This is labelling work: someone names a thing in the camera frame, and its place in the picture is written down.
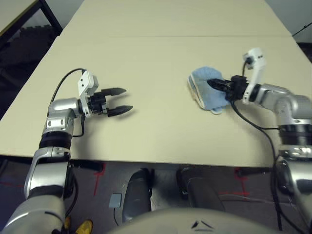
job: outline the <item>black cable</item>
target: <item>black cable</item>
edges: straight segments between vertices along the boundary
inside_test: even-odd
[[[247,60],[244,61],[244,64],[243,64],[243,68],[242,68],[242,77],[244,77],[245,75],[245,68],[246,68],[246,65],[247,65]]]
[[[271,145],[271,149],[272,149],[272,153],[273,153],[273,169],[271,172],[271,181],[270,181],[270,188],[271,188],[271,193],[272,193],[272,197],[273,197],[273,201],[274,201],[274,205],[275,205],[275,210],[276,210],[276,215],[277,215],[277,224],[278,224],[278,229],[280,231],[282,231],[282,221],[281,221],[281,217],[283,217],[294,229],[296,229],[299,233],[303,234],[304,232],[299,229],[294,223],[292,223],[287,216],[284,214],[284,212],[282,211],[280,204],[279,204],[279,198],[278,198],[278,194],[277,194],[277,189],[276,189],[276,156],[275,156],[275,148],[273,145],[273,141],[270,138],[270,136],[264,132],[263,130],[265,130],[265,128],[261,128],[258,125],[252,123],[251,121],[249,121],[248,119],[246,119],[237,109],[236,105],[235,105],[235,101],[231,102],[231,106],[233,108],[233,110],[237,113],[238,116],[240,116],[243,120],[245,120],[246,122],[248,122],[250,125],[252,125],[253,127],[255,127],[256,129],[258,129],[259,131],[261,131],[269,140],[270,145]]]
[[[114,221],[115,221],[116,225],[119,226],[118,223],[117,223],[117,220],[116,220],[115,210],[116,210],[116,208],[114,208]]]
[[[296,36],[298,33],[300,33],[302,30],[305,30],[307,27],[309,27],[310,25],[312,25],[312,22],[311,23],[308,23],[307,25],[304,25],[302,29],[300,29],[298,32],[292,34],[292,36]]]
[[[270,136],[261,128],[259,127],[258,125],[252,123],[251,121],[249,121],[248,119],[246,119],[240,112],[239,110],[237,109],[236,105],[235,105],[235,101],[231,101],[231,106],[233,108],[233,110],[236,112],[236,114],[241,117],[243,120],[245,120],[247,123],[249,123],[250,125],[252,125],[253,127],[255,127],[256,129],[258,129],[259,131],[261,131],[266,137],[267,139],[269,140],[270,142],[270,145],[271,145],[271,149],[272,149],[272,153],[273,153],[273,165],[275,165],[275,161],[276,161],[276,156],[275,156],[275,148],[274,148],[274,145],[273,145],[273,142],[272,142],[272,139],[270,138]],[[271,172],[271,175],[274,175],[275,172],[274,172],[274,169],[272,170]],[[278,229],[280,231],[282,231],[282,223],[281,223],[281,214],[280,214],[280,206],[279,206],[279,200],[278,200],[278,195],[277,195],[277,191],[276,189],[274,189],[274,183],[273,183],[273,179],[275,177],[272,177],[271,176],[271,183],[270,183],[270,186],[271,186],[271,193],[272,193],[272,197],[273,197],[273,201],[274,201],[274,204],[275,204],[275,210],[276,210],[276,214],[277,214],[277,223],[278,223]]]
[[[54,93],[53,93],[53,96],[52,96],[52,98],[51,98],[50,104],[54,101],[55,96],[57,95],[60,86],[63,84],[63,82],[66,80],[66,78],[67,78],[70,74],[72,74],[73,72],[75,72],[75,71],[82,71],[82,72],[84,72],[85,69],[83,69],[83,68],[76,68],[76,69],[74,69],[74,70],[71,70],[69,73],[67,73],[67,74],[60,80],[60,82],[58,83],[58,86],[57,86],[57,88],[55,89],[55,91],[54,91]]]
[[[243,64],[243,68],[242,68],[242,77],[244,77],[245,75],[245,69],[246,69],[246,65],[247,65],[248,61],[244,61],[244,64]],[[236,108],[236,113],[239,115],[239,117],[241,117],[243,120],[245,120],[246,122],[248,122],[249,124],[251,124],[253,127],[257,128],[257,129],[262,129],[262,130],[279,130],[279,128],[263,128],[263,127],[260,127],[254,123],[252,123],[251,121],[249,121],[248,119],[246,119],[244,116],[242,116],[242,114],[238,111],[238,109]]]
[[[70,205],[70,207],[66,211],[65,217],[67,217],[70,214],[70,212],[72,211],[73,207],[75,206],[75,204],[77,202],[77,198],[78,198],[79,186],[78,186],[78,182],[77,182],[75,175],[74,175],[74,186],[75,186],[75,196],[74,196],[72,204]]]
[[[73,135],[73,137],[82,137],[84,135],[84,121],[86,120],[86,115],[83,113],[80,117],[81,122],[81,134],[80,135]]]
[[[84,72],[85,69],[83,69],[83,68],[76,68],[76,69],[74,69],[74,70],[71,70],[69,73],[67,73],[67,74],[61,79],[61,81],[58,83],[58,86],[57,86],[57,88],[55,89],[55,91],[54,91],[54,93],[53,93],[53,96],[52,96],[52,98],[51,98],[50,104],[54,101],[54,99],[55,99],[55,97],[56,97],[56,95],[57,95],[57,93],[58,93],[58,91],[59,91],[60,86],[63,84],[63,82],[66,80],[66,78],[67,78],[70,74],[72,74],[73,72],[75,72],[75,71],[82,71],[82,72]],[[80,117],[80,121],[81,121],[81,134],[80,134],[80,135],[73,136],[73,137],[82,137],[82,136],[84,135],[84,121],[85,121],[85,120],[86,120],[86,115],[85,115],[85,114],[81,115],[81,117]]]

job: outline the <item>red tape mark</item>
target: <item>red tape mark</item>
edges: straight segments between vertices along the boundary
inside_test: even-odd
[[[5,183],[5,182],[0,182],[0,185],[7,186],[7,187],[15,187],[15,188],[24,188],[24,185],[15,185],[11,183]]]
[[[248,196],[249,195],[249,192],[246,192],[245,191],[245,184],[244,184],[244,181],[247,180],[246,177],[238,177],[237,175],[237,172],[239,170],[239,167],[236,167],[234,169],[234,178],[238,181],[240,181],[241,183],[241,186],[242,186],[242,192],[219,192],[218,194],[219,195],[224,195],[224,194],[232,194],[232,195],[240,195],[240,196]]]
[[[239,167],[236,167],[234,169],[234,178],[240,181],[241,186],[242,186],[243,196],[247,196],[249,195],[249,193],[245,191],[245,184],[244,184],[244,181],[247,180],[247,177],[238,177],[237,175],[238,170],[239,170]]]
[[[103,170],[101,172],[94,172],[94,175],[97,176],[97,178],[96,178],[96,184],[94,186],[93,196],[97,194],[99,178],[100,176],[103,176],[105,174],[105,169],[106,169],[106,163],[103,163]]]

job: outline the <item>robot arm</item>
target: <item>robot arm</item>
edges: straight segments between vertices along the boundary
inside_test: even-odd
[[[207,81],[213,88],[226,93],[228,101],[242,100],[275,113],[281,145],[276,162],[279,188],[293,196],[309,228],[312,228],[312,103],[308,97],[292,94],[289,90],[257,82],[265,66],[259,48],[244,56],[256,70],[249,83],[245,77],[231,80]]]
[[[64,199],[72,191],[73,172],[70,166],[70,147],[74,119],[93,114],[120,115],[132,106],[109,109],[105,96],[118,95],[126,90],[104,89],[95,93],[98,81],[85,71],[78,82],[79,99],[53,101],[28,172],[24,194],[26,201],[10,217],[4,234],[10,233],[61,233],[65,222]]]

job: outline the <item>blue towel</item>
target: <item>blue towel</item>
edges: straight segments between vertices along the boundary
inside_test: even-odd
[[[202,109],[221,114],[223,108],[230,103],[225,99],[224,92],[212,88],[207,83],[214,78],[223,80],[222,74],[214,68],[201,67],[191,73],[188,84],[193,98]]]

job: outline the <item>table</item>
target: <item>table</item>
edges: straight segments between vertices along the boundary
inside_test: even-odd
[[[187,88],[188,75],[201,66],[214,67],[227,79],[240,74],[242,54],[258,46],[268,62],[266,83],[311,97],[310,62],[288,33],[273,35],[279,30],[283,33],[284,28],[264,1],[255,2],[264,4],[266,17],[273,19],[271,25],[279,25],[276,31],[251,35],[253,32],[247,30],[242,36],[156,36],[162,33],[159,26],[154,36],[127,36],[109,29],[102,34],[94,32],[93,26],[87,27],[88,21],[80,25],[85,31],[77,38],[75,27],[78,22],[82,23],[82,12],[91,11],[92,4],[95,7],[95,1],[86,0],[0,121],[0,154],[33,155],[55,87],[69,70],[84,67],[97,76],[99,88],[128,90],[124,95],[108,99],[111,108],[123,104],[134,108],[118,117],[87,119],[85,136],[72,141],[73,159],[270,166],[269,143],[258,130],[241,120],[230,107],[219,116],[201,110]],[[96,12],[95,9],[94,23],[98,21]],[[173,29],[174,32],[178,35],[181,31]],[[69,77],[57,98],[78,97],[79,76],[76,73]],[[267,110],[252,105],[238,107],[256,124],[275,125],[274,114]],[[75,134],[80,131],[78,122],[76,124]],[[270,134],[277,146],[278,134]]]
[[[0,48],[39,9],[59,35],[62,32],[62,27],[45,0],[0,0]]]

